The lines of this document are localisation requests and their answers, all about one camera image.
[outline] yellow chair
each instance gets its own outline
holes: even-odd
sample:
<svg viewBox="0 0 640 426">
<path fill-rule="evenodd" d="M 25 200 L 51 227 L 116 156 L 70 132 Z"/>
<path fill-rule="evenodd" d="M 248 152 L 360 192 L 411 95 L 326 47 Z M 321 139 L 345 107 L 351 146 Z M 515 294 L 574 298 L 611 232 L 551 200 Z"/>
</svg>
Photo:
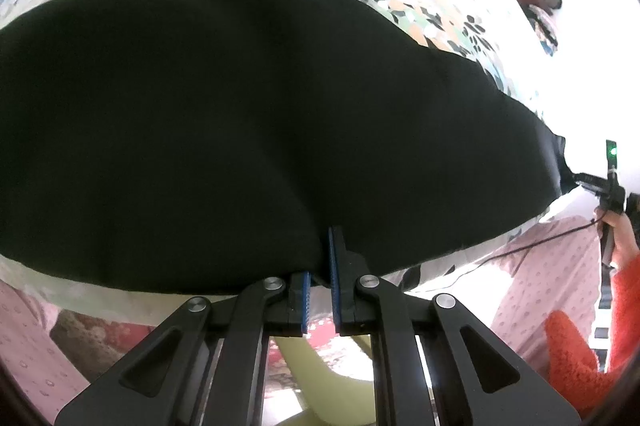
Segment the yellow chair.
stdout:
<svg viewBox="0 0 640 426">
<path fill-rule="evenodd" d="M 353 339 L 370 358 L 369 337 Z M 274 340 L 308 406 L 278 426 L 365 426 L 376 422 L 372 382 L 336 374 L 304 338 Z"/>
</svg>

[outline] black handle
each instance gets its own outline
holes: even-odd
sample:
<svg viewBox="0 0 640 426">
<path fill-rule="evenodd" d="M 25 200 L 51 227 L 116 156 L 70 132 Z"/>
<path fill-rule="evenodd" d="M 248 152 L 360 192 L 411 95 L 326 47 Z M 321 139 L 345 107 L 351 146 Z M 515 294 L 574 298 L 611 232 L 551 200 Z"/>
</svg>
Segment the black handle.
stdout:
<svg viewBox="0 0 640 426">
<path fill-rule="evenodd" d="M 602 256 L 602 263 L 607 267 L 611 267 L 611 256 L 613 249 L 616 246 L 614 240 L 613 229 L 608 223 L 602 224 L 602 238 L 600 239 L 600 254 Z"/>
</svg>

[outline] red object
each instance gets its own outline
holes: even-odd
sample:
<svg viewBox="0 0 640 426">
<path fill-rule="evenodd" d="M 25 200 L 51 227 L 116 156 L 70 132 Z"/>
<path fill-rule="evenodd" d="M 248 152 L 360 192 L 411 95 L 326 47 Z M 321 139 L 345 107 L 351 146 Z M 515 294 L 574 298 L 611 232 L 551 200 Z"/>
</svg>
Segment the red object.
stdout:
<svg viewBox="0 0 640 426">
<path fill-rule="evenodd" d="M 605 373 L 598 372 L 595 353 L 566 314 L 553 312 L 545 322 L 549 383 L 581 417 L 603 401 L 640 343 L 640 256 L 613 276 L 611 289 L 611 351 Z"/>
<path fill-rule="evenodd" d="M 126 354 L 155 329 L 155 327 L 146 325 L 108 322 L 84 314 L 75 313 L 75 315 L 86 330 L 101 330 L 100 335 L 103 337 L 103 342 L 122 354 Z"/>
</svg>

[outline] metal screw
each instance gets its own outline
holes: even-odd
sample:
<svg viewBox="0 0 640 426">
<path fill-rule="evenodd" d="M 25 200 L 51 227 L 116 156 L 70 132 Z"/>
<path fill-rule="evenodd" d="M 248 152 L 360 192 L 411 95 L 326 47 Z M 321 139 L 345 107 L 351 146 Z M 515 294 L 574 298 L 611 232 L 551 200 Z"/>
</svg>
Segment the metal screw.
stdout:
<svg viewBox="0 0 640 426">
<path fill-rule="evenodd" d="M 450 309 L 456 304 L 456 299 L 451 294 L 438 294 L 436 303 L 443 309 Z"/>
<path fill-rule="evenodd" d="M 200 312 L 207 308 L 207 300 L 197 296 L 187 301 L 187 306 L 190 312 Z"/>
<path fill-rule="evenodd" d="M 367 289 L 372 289 L 380 285 L 380 280 L 377 276 L 373 276 L 373 274 L 365 274 L 364 276 L 360 276 L 360 285 Z"/>
<path fill-rule="evenodd" d="M 271 278 L 267 278 L 264 281 L 264 288 L 267 289 L 268 291 L 276 291 L 283 285 L 284 285 L 284 281 L 282 281 L 280 278 L 277 278 L 275 276 L 272 276 Z"/>
</svg>

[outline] white wall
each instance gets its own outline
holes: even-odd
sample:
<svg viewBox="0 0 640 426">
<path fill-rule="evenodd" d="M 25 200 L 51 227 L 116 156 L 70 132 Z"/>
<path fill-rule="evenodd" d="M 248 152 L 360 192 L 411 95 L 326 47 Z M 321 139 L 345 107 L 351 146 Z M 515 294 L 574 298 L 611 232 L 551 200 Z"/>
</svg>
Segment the white wall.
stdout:
<svg viewBox="0 0 640 426">
<path fill-rule="evenodd" d="M 640 193 L 640 4 L 638 0 L 563 0 L 554 18 L 558 52 L 541 78 L 549 127 L 567 137 L 574 171 L 606 176 L 605 139 L 618 142 L 620 181 Z M 577 197 L 569 213 L 590 213 Z"/>
</svg>

